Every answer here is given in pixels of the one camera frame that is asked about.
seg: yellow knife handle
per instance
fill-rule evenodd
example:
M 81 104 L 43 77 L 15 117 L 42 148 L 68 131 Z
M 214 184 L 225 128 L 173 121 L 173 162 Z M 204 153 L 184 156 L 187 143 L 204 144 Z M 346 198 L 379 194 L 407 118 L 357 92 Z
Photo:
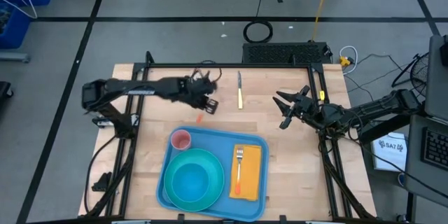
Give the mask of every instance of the yellow knife handle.
M 241 88 L 238 88 L 238 109 L 243 109 L 243 94 Z

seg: wooden table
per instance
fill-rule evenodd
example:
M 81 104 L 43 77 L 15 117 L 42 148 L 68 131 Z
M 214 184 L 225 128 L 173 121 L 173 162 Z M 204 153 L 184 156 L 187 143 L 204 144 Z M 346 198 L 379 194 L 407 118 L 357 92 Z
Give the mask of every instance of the wooden table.
M 237 71 L 241 71 L 244 109 L 238 109 Z M 338 65 L 324 65 L 330 102 L 350 107 L 349 97 Z M 149 79 L 157 80 L 165 76 L 184 76 L 192 69 L 150 70 Z M 212 75 L 218 73 L 212 69 Z M 130 79 L 132 64 L 117 64 L 114 78 Z M 318 137 L 315 131 L 295 119 L 288 129 L 279 129 L 283 120 L 280 110 L 272 101 L 277 90 L 297 92 L 309 85 L 305 69 L 223 69 L 218 82 L 218 91 L 213 99 L 219 101 L 215 115 L 205 114 L 200 126 L 217 130 L 228 130 L 257 134 L 269 144 L 269 176 L 267 199 L 261 220 L 278 220 L 286 215 L 290 221 L 330 220 L 328 193 L 324 179 L 321 154 L 318 151 Z M 126 97 L 121 97 L 113 105 L 124 112 Z M 177 219 L 179 212 L 162 208 L 155 196 L 162 160 L 165 155 L 170 132 L 181 125 L 196 125 L 200 110 L 181 103 L 171 103 L 159 97 L 146 97 L 137 141 L 131 186 L 127 201 L 128 219 Z M 95 151 L 114 134 L 112 128 L 101 129 L 98 133 Z M 105 148 L 92 167 L 90 185 L 98 181 L 104 172 L 113 170 L 118 140 Z M 347 140 L 339 141 L 346 183 L 361 204 L 376 215 L 372 192 L 358 145 Z M 340 190 L 335 185 L 339 216 L 344 215 Z M 120 192 L 115 198 L 113 212 L 118 212 Z M 88 204 L 92 208 L 102 196 L 102 192 L 92 192 L 89 188 Z M 84 214 L 81 204 L 80 214 Z M 186 213 L 185 219 L 214 219 L 196 213 Z

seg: silver fork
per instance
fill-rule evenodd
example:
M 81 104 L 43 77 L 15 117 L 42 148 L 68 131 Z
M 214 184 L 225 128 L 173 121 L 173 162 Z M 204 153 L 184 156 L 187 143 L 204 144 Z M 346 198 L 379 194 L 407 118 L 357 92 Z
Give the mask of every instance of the silver fork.
M 243 146 L 238 146 L 237 148 L 237 159 L 238 159 L 238 175 L 237 175 L 237 186 L 235 187 L 235 193 L 239 194 L 241 192 L 239 175 L 241 173 L 241 161 L 243 160 Z

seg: gray floor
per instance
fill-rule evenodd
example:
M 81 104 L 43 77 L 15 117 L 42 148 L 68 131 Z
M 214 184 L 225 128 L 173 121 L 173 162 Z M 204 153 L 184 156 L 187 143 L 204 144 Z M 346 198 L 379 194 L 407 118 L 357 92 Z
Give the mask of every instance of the gray floor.
M 260 16 L 315 15 L 319 0 L 262 0 Z M 424 0 L 433 17 L 448 17 L 447 0 Z M 254 16 L 259 0 L 103 0 L 99 17 Z M 52 0 L 39 7 L 41 17 L 89 17 L 95 0 Z M 326 0 L 323 16 L 424 18 L 417 0 Z M 108 78 L 116 63 L 140 62 L 150 50 L 156 62 L 241 62 L 242 30 L 246 22 L 96 22 L 80 63 L 47 168 L 28 221 L 75 218 L 81 202 L 85 173 L 92 156 L 97 128 L 81 109 L 81 85 Z M 307 41 L 313 24 L 273 22 L 272 42 Z M 33 22 L 17 51 L 32 56 L 29 64 L 0 62 L 0 80 L 9 81 L 15 96 L 0 117 L 0 220 L 14 223 L 46 141 L 71 65 L 85 31 L 84 22 Z M 447 23 L 437 23 L 448 34 Z M 250 30 L 263 37 L 262 27 Z M 355 46 L 360 59 L 371 53 L 391 55 L 405 65 L 416 53 L 428 50 L 432 35 L 427 23 L 334 23 L 318 26 L 317 41 L 326 41 L 337 55 L 341 47 Z M 353 56 L 351 51 L 346 55 Z M 394 70 L 386 58 L 371 57 L 349 76 L 358 84 Z M 374 98 L 389 93 L 399 70 L 366 85 Z M 346 81 L 348 90 L 356 86 Z M 349 93 L 351 104 L 370 100 L 362 90 Z M 394 175 L 367 168 L 378 215 L 392 220 L 403 214 L 407 193 Z M 444 223 L 444 207 L 419 198 L 417 221 Z

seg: floor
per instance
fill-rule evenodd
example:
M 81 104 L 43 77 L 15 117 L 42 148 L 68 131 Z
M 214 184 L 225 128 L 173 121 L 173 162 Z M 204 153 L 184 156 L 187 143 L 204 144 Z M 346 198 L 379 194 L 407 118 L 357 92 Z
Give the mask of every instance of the floor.
M 31 62 L 0 62 L 0 80 L 15 89 L 0 118 L 1 222 L 18 219 L 41 152 L 52 142 L 27 221 L 76 217 L 98 131 L 83 115 L 82 84 L 108 78 L 116 63 L 142 62 L 147 50 L 156 62 L 241 62 L 242 30 L 247 17 L 257 14 L 283 17 L 272 23 L 272 42 L 308 41 L 318 5 L 319 0 L 52 0 L 38 7 L 40 18 L 16 50 L 29 53 Z M 351 45 L 360 60 L 391 55 L 404 66 L 428 50 L 431 35 L 448 34 L 447 6 L 448 0 L 326 0 L 316 41 L 326 41 L 335 54 Z M 254 27 L 249 35 L 261 39 L 265 33 Z M 371 57 L 349 77 L 362 85 L 387 74 L 363 86 L 376 99 L 392 90 L 398 72 L 388 58 Z M 353 90 L 352 106 L 370 100 L 349 79 L 346 86 Z M 405 213 L 407 193 L 394 185 L 395 174 L 367 170 L 378 216 L 393 220 Z M 447 218 L 444 207 L 418 199 L 418 222 Z

